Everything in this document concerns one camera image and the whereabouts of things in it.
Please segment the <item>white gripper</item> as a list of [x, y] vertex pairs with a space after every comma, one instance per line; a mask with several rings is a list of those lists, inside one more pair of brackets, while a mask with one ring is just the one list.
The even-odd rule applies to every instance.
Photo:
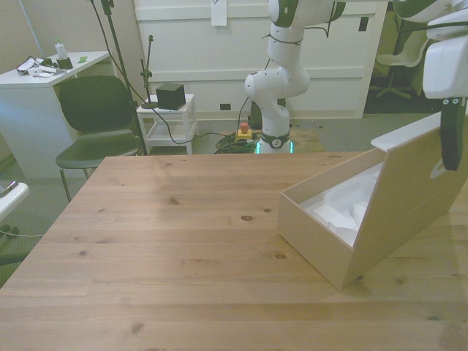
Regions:
[[424, 62], [423, 91], [443, 99], [440, 119], [442, 161], [458, 170], [463, 150], [464, 98], [467, 97], [467, 37], [432, 44]]

